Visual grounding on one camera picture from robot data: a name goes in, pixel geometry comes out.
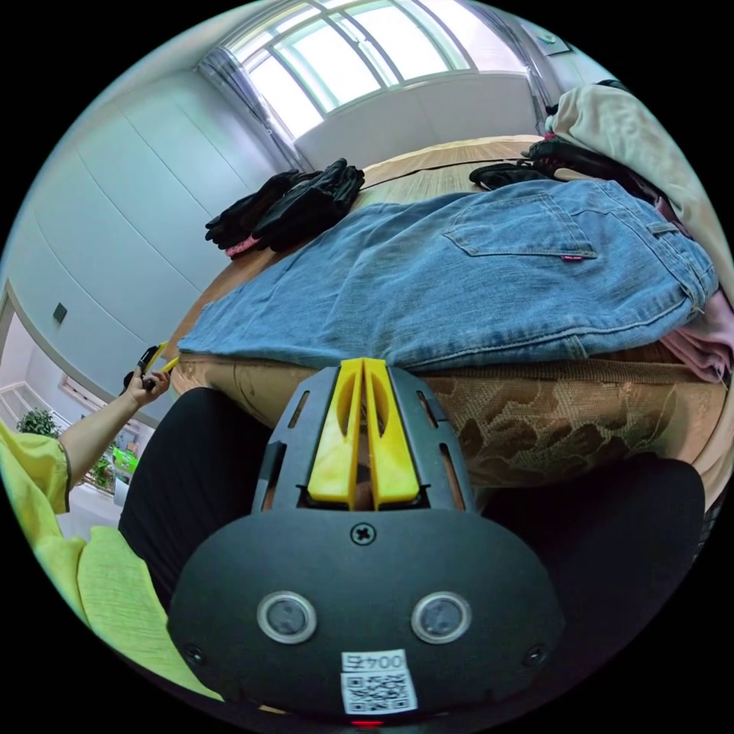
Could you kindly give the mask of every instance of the window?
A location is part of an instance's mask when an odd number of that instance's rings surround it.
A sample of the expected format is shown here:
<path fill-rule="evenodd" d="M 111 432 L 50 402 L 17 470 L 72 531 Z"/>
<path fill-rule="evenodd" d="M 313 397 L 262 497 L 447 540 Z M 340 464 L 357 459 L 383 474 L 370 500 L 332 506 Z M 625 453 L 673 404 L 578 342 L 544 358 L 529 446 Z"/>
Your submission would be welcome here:
<path fill-rule="evenodd" d="M 305 0 L 226 44 L 293 139 L 340 107 L 440 74 L 525 73 L 460 0 Z"/>

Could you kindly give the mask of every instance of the wall switch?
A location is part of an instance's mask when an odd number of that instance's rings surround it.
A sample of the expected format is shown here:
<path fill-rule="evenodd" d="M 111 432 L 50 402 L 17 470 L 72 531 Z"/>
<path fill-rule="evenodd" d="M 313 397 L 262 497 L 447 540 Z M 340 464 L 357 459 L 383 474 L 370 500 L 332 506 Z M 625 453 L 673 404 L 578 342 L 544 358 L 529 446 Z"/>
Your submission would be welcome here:
<path fill-rule="evenodd" d="M 61 323 L 64 319 L 64 317 L 67 315 L 67 310 L 59 304 L 56 306 L 56 310 L 54 311 L 54 320 Z"/>

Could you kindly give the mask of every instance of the black pants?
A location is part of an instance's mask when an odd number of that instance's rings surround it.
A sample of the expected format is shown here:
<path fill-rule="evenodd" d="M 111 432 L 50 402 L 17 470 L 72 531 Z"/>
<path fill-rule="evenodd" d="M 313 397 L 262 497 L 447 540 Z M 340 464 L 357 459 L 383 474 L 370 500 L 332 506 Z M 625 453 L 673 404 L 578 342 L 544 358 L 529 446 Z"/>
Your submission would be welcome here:
<path fill-rule="evenodd" d="M 224 394 L 205 388 L 179 398 L 155 431 L 119 529 L 148 565 L 165 609 L 196 548 L 248 514 L 269 437 Z M 652 620 L 690 568 L 703 513 L 695 470 L 649 455 L 563 486 L 505 490 L 492 500 L 485 516 L 535 550 L 567 620 L 548 666 L 531 690 L 496 707 L 497 723 L 568 690 Z M 208 710 L 221 706 L 222 716 L 230 708 L 194 693 L 183 697 Z"/>

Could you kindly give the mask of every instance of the sticker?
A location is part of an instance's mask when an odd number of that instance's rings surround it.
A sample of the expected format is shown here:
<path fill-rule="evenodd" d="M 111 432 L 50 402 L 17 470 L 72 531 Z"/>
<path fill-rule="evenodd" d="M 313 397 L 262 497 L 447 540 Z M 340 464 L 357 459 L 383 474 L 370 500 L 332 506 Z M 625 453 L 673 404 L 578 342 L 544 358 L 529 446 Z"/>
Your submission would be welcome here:
<path fill-rule="evenodd" d="M 405 650 L 342 653 L 342 699 L 349 714 L 415 711 Z"/>

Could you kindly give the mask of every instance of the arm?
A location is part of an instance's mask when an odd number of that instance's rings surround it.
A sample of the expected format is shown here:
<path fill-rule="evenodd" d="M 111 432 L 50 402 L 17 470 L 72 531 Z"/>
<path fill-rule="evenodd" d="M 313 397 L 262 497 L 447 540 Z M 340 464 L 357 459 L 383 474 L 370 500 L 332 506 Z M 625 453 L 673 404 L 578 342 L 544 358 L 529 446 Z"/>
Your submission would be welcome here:
<path fill-rule="evenodd" d="M 128 389 L 102 410 L 67 428 L 60 436 L 69 461 L 70 487 L 79 482 L 104 454 L 125 424 L 148 403 L 162 395 L 170 382 L 168 374 L 153 372 L 146 378 L 155 380 L 154 388 L 143 388 L 140 370 L 136 369 Z"/>

